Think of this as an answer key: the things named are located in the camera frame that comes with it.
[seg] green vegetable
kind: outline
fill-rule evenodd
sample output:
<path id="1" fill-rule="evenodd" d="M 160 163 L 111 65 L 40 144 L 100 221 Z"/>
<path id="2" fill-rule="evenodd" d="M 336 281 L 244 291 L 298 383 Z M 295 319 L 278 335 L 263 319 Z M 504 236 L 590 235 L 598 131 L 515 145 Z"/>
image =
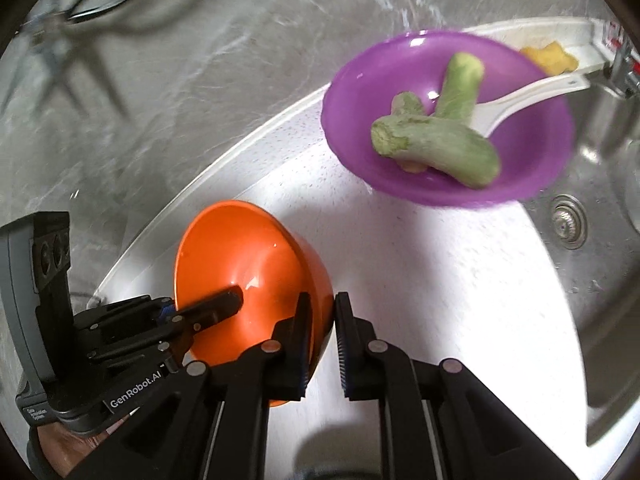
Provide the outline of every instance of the green vegetable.
<path id="1" fill-rule="evenodd" d="M 391 101 L 391 115 L 424 115 L 424 105 L 413 92 L 400 92 Z"/>
<path id="2" fill-rule="evenodd" d="M 441 119 L 454 119 L 469 126 L 478 101 L 484 63 L 476 56 L 458 52 L 451 57 L 433 114 Z"/>
<path id="3" fill-rule="evenodd" d="M 488 186 L 500 174 L 494 146 L 458 121 L 418 115 L 380 117 L 371 125 L 371 141 L 380 155 L 433 166 L 472 189 Z"/>

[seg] bowl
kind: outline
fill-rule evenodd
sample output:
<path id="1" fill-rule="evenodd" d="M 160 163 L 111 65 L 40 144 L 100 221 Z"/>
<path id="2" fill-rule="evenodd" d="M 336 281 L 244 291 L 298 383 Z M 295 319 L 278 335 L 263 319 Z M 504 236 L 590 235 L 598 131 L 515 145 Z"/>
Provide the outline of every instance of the bowl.
<path id="1" fill-rule="evenodd" d="M 189 225 L 175 261 L 176 309 L 232 285 L 244 302 L 234 316 L 196 334 L 191 353 L 211 366 L 237 359 L 293 317 L 300 292 L 312 307 L 310 371 L 320 359 L 333 323 L 333 291 L 318 254 L 272 215 L 247 202 L 219 202 Z"/>
<path id="2" fill-rule="evenodd" d="M 487 38 L 448 30 L 399 36 L 372 46 L 335 76 L 322 102 L 329 147 L 345 168 L 374 189 L 418 204 L 479 207 L 536 195 L 558 177 L 572 154 L 574 122 L 564 96 L 525 108 L 494 131 L 490 142 L 500 155 L 502 172 L 484 189 L 468 189 L 433 169 L 407 173 L 374 151 L 371 123 L 389 115 L 396 94 L 414 92 L 426 112 L 433 112 L 456 52 L 469 52 L 484 62 L 480 103 L 546 77 L 519 52 Z"/>

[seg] sink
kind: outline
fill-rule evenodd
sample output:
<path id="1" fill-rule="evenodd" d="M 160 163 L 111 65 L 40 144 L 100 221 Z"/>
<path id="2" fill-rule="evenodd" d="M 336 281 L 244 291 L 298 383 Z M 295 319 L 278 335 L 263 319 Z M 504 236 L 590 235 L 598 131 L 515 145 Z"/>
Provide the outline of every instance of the sink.
<path id="1" fill-rule="evenodd" d="M 576 142 L 564 174 L 524 203 L 546 245 L 575 321 L 587 389 L 587 444 L 640 396 L 640 235 L 625 203 L 640 134 L 640 100 L 607 86 L 569 95 Z"/>

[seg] yellow sponge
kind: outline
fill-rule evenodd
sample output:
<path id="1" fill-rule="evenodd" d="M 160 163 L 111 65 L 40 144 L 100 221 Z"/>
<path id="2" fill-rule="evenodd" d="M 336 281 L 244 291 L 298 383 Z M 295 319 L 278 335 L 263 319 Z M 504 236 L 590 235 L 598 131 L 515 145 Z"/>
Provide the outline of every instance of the yellow sponge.
<path id="1" fill-rule="evenodd" d="M 578 60 L 562 48 L 557 41 L 545 48 L 526 46 L 520 51 L 538 65 L 549 76 L 573 72 L 578 68 Z"/>

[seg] orange bowl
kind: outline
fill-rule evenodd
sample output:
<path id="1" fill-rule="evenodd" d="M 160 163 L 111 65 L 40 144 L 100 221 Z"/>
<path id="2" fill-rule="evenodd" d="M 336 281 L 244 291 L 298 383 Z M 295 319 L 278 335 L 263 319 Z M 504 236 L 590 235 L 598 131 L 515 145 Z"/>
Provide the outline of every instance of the orange bowl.
<path id="1" fill-rule="evenodd" d="M 263 209 L 228 200 L 202 211 L 180 242 L 174 285 L 178 310 L 229 286 L 242 288 L 240 311 L 195 335 L 191 353 L 212 366 L 269 339 L 276 322 L 295 314 L 300 292 L 308 292 L 310 371 L 316 368 L 333 322 L 331 282 L 312 247 Z"/>

